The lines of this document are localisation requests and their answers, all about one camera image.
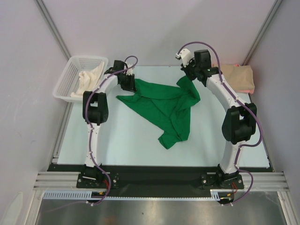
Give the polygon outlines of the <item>green t shirt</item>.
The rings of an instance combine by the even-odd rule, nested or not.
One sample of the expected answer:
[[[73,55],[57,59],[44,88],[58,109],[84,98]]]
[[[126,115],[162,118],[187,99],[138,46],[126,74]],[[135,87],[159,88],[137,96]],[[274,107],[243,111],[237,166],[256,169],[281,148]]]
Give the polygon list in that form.
[[[183,76],[176,86],[150,83],[141,79],[135,79],[135,85],[134,95],[116,98],[163,130],[158,140],[165,149],[188,140],[191,107],[201,100],[193,82]]]

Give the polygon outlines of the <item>white plastic basket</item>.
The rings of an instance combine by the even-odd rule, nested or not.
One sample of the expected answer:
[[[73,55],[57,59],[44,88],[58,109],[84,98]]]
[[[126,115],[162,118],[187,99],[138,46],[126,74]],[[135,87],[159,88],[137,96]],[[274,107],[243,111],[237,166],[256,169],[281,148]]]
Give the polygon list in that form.
[[[81,103],[83,101],[82,97],[71,96],[71,93],[76,92],[79,88],[79,73],[81,71],[91,71],[101,63],[106,68],[108,62],[109,60],[106,57],[101,56],[72,56],[60,75],[52,95],[66,102]]]

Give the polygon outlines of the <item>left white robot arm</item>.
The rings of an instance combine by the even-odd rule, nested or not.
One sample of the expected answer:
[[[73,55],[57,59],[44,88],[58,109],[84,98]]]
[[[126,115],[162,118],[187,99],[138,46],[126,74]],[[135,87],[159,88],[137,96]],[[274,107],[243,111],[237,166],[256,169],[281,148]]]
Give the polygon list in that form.
[[[99,84],[92,91],[85,91],[82,101],[82,116],[88,128],[88,146],[84,165],[97,168],[101,162],[97,160],[98,137],[101,125],[108,120],[108,94],[116,86],[122,90],[136,92],[133,69],[137,62],[129,64],[128,56],[124,61],[115,60],[107,69]]]

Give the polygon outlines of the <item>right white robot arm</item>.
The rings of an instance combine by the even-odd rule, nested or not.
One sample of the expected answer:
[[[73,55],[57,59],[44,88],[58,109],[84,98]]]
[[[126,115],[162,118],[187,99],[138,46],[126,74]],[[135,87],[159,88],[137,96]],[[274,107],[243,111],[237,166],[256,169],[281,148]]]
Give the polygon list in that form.
[[[238,162],[241,147],[256,131],[255,104],[243,101],[230,87],[219,67],[213,67],[208,50],[191,53],[180,50],[176,58],[182,61],[181,70],[191,80],[197,79],[223,106],[226,114],[222,124],[222,134],[226,140],[223,158],[218,165],[216,182],[227,188],[238,177]]]

